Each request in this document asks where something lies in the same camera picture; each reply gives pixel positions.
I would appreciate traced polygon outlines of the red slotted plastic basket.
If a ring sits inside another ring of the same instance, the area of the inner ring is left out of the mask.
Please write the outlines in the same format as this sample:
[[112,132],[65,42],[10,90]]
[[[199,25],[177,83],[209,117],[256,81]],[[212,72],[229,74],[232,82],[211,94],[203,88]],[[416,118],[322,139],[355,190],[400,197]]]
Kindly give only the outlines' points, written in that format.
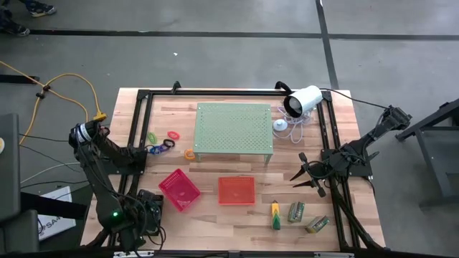
[[160,182],[158,187],[178,211],[187,209],[201,195],[200,190],[179,168]]

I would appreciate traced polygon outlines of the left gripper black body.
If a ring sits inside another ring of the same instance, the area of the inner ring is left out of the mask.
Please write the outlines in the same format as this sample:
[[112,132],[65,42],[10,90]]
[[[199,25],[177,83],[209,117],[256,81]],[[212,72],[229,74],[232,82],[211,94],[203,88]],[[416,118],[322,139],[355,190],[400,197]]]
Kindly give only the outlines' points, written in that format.
[[141,189],[137,194],[138,229],[141,233],[159,233],[162,217],[162,195]]

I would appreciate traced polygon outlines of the yellow green Crayola box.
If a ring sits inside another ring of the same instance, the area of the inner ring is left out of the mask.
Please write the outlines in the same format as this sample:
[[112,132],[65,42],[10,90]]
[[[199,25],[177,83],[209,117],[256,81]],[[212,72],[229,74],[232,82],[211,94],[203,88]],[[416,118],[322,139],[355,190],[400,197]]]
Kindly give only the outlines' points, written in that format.
[[273,230],[280,230],[280,206],[277,201],[271,203],[271,226]]

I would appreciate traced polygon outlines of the orange slotted plastic basket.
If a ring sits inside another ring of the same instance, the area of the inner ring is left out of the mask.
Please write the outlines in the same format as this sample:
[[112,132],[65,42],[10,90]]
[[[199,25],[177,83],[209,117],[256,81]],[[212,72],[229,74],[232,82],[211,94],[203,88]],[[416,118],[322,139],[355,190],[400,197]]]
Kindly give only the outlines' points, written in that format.
[[255,179],[253,177],[221,177],[218,180],[220,205],[253,205]]

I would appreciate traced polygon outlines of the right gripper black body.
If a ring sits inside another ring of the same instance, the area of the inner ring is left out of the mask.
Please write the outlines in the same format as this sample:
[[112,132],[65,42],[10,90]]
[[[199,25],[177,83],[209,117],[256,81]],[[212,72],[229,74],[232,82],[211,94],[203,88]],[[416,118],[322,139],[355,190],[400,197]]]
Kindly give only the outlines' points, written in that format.
[[323,179],[330,180],[329,189],[332,196],[336,196],[338,198],[343,197],[338,189],[338,186],[336,186],[332,180],[344,172],[344,154],[334,153],[324,161],[308,161],[305,153],[299,153],[298,156],[302,163],[301,166],[306,165],[311,167],[311,172],[308,175],[310,176],[310,180],[314,180],[316,182],[317,192],[320,197],[324,197],[326,195],[325,189],[319,183],[319,181]]

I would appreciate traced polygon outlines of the white printed box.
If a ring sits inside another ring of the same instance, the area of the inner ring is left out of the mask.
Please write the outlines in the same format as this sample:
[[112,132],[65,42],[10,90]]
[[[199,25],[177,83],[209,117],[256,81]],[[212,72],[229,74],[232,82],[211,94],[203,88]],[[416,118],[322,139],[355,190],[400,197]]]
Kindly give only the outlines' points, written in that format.
[[[43,194],[42,197],[57,199],[59,201],[72,202],[72,195],[69,186],[59,188],[55,191]],[[62,233],[76,226],[74,219],[64,219],[61,216],[37,215],[39,241],[48,239],[56,234]]]

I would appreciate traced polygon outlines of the black metal table frame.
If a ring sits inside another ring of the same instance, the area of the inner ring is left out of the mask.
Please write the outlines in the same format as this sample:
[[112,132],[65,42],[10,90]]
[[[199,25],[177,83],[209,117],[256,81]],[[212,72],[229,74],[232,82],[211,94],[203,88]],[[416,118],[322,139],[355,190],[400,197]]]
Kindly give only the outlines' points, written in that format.
[[[205,155],[200,161],[189,161],[184,157],[184,151],[194,144],[198,103],[265,103],[271,106],[273,119],[278,119],[278,107],[284,95],[282,90],[252,89],[119,90],[110,124],[110,138],[115,143],[138,145],[143,131],[154,132],[159,138],[165,137],[170,130],[180,134],[176,146],[170,151],[147,158],[139,186],[158,193],[160,182],[179,168],[201,192],[200,197],[184,211],[178,211],[170,201],[164,203],[162,224],[166,241],[161,248],[163,254],[178,252],[187,255],[193,251],[335,252],[339,249],[335,220],[316,234],[305,230],[305,225],[317,216],[333,216],[331,197],[322,198],[309,187],[293,188],[303,179],[290,179],[300,167],[299,153],[316,160],[325,140],[345,143],[359,138],[349,91],[334,93],[332,104],[323,106],[324,114],[313,115],[300,143],[274,140],[269,164],[265,164],[260,155]],[[239,176],[255,179],[255,203],[220,205],[219,178]],[[280,206],[280,230],[273,230],[271,226],[273,201]],[[302,221],[290,223],[290,205],[298,201],[305,204]]]

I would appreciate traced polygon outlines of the green perforated metal shelf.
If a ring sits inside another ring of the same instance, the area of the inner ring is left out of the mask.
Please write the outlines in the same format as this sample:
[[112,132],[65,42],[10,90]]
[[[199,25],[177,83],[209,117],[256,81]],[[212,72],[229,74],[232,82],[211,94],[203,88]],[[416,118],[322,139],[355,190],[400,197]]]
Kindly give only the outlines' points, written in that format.
[[273,156],[273,129],[269,104],[200,102],[197,104],[193,152],[204,154]]

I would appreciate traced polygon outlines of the person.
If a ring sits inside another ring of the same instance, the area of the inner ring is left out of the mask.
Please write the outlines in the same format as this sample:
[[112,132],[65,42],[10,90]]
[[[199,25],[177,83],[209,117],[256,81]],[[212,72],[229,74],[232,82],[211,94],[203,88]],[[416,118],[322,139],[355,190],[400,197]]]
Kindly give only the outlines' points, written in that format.
[[[29,28],[16,23],[13,20],[12,12],[7,8],[11,0],[0,0],[0,32],[6,32],[18,37],[25,37],[30,34]],[[42,3],[38,0],[18,0],[35,18],[49,16],[56,12],[53,5]]]

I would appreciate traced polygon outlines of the grey equipment case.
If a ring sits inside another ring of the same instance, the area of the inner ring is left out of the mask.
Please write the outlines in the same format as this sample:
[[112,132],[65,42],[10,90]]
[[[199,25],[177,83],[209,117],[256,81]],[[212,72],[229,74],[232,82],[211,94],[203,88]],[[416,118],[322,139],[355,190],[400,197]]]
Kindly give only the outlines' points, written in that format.
[[21,208],[17,114],[0,115],[0,143],[0,255],[37,252],[37,212]]

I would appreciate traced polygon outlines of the black metal side table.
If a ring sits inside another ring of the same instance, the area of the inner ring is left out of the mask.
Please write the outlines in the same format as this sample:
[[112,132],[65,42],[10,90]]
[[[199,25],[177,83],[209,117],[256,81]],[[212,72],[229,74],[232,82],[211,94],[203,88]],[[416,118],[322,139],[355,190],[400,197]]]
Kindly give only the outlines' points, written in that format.
[[459,176],[459,98],[441,105],[437,111],[396,135],[399,142],[414,136],[427,168],[435,175],[441,195],[422,201],[421,209],[459,204],[459,190],[450,182]]

